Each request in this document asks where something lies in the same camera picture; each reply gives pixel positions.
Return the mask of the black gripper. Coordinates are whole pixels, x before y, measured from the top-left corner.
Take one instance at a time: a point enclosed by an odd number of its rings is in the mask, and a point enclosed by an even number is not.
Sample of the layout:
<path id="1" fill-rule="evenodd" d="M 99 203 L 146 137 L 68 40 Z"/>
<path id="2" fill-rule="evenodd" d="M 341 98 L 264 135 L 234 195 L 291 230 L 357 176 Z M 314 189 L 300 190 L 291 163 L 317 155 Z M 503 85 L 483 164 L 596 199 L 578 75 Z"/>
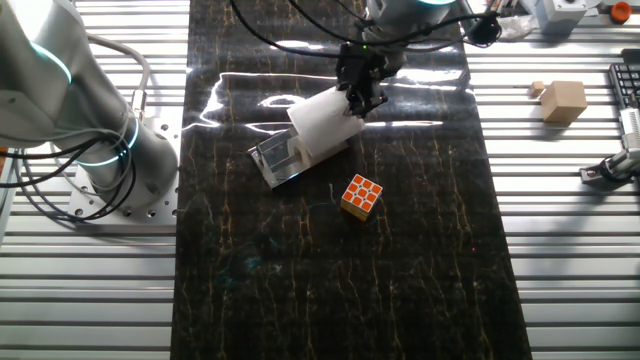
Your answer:
<path id="1" fill-rule="evenodd" d="M 340 45 L 336 64 L 336 89 L 345 91 L 350 113 L 361 113 L 365 118 L 371 111 L 388 102 L 383 90 L 377 88 L 383 79 L 395 75 L 400 69 L 400 53 L 377 46 L 354 43 Z M 364 102 L 361 94 L 372 94 Z"/>

